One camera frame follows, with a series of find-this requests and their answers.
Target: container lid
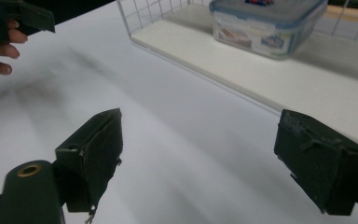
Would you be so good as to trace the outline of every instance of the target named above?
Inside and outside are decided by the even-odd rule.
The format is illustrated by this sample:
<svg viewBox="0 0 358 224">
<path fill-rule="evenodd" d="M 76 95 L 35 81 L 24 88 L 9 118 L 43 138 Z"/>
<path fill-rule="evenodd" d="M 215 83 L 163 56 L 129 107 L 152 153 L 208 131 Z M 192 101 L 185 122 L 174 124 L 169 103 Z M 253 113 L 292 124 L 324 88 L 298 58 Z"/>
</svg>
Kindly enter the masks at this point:
<svg viewBox="0 0 358 224">
<path fill-rule="evenodd" d="M 280 23 L 301 21 L 326 4 L 326 0 L 214 0 L 209 8 L 212 12 L 223 12 L 240 19 Z"/>
</svg>

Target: transparent container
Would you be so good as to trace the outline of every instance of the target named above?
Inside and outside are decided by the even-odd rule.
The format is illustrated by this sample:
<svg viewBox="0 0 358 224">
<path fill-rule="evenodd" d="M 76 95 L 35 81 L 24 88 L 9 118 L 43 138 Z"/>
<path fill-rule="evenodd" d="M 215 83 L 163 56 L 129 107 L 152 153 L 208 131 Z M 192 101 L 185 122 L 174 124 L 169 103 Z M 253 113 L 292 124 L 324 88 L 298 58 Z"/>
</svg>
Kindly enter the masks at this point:
<svg viewBox="0 0 358 224">
<path fill-rule="evenodd" d="M 310 35 L 326 0 L 214 0 L 216 40 L 274 59 L 288 58 Z"/>
</svg>

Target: white table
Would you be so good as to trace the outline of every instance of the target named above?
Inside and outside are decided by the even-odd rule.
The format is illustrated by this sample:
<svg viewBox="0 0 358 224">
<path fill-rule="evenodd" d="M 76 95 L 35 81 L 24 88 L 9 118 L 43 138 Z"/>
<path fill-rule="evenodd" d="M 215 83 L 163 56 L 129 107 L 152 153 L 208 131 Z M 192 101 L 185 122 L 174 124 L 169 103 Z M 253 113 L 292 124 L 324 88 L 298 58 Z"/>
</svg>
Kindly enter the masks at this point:
<svg viewBox="0 0 358 224">
<path fill-rule="evenodd" d="M 280 112 L 134 46 L 111 4 L 19 46 L 0 77 L 5 175 L 120 107 L 123 163 L 95 223 L 357 223 L 320 214 L 273 153 Z M 82 223 L 86 214 L 67 214 Z"/>
</svg>

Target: white surface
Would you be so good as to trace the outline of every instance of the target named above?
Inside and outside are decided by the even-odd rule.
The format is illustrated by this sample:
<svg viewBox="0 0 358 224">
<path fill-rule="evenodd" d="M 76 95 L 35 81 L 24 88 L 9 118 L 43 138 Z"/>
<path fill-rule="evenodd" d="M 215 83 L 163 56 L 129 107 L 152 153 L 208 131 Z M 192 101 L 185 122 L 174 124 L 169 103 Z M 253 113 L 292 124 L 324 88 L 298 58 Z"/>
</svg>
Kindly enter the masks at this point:
<svg viewBox="0 0 358 224">
<path fill-rule="evenodd" d="M 357 223 L 358 207 L 320 214 L 276 158 L 278 111 L 137 48 L 116 4 L 19 49 L 0 77 L 0 192 L 10 169 L 54 161 L 81 124 L 120 107 L 123 163 L 94 223 Z"/>
<path fill-rule="evenodd" d="M 358 142 L 358 42 L 313 34 L 274 61 L 219 43 L 206 7 L 185 7 L 132 40 L 277 110 L 308 114 Z"/>
</svg>

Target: wire mesh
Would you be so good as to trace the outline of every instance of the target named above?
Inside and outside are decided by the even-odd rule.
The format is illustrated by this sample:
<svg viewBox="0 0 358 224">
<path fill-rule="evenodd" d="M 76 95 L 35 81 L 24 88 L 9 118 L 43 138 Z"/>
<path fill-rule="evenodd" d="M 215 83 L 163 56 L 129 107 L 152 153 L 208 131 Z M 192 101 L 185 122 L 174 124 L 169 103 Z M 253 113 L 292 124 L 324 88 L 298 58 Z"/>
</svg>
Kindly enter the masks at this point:
<svg viewBox="0 0 358 224">
<path fill-rule="evenodd" d="M 208 7 L 211 0 L 117 0 L 129 35 L 188 5 Z M 315 32 L 358 41 L 358 0 L 329 0 Z"/>
</svg>

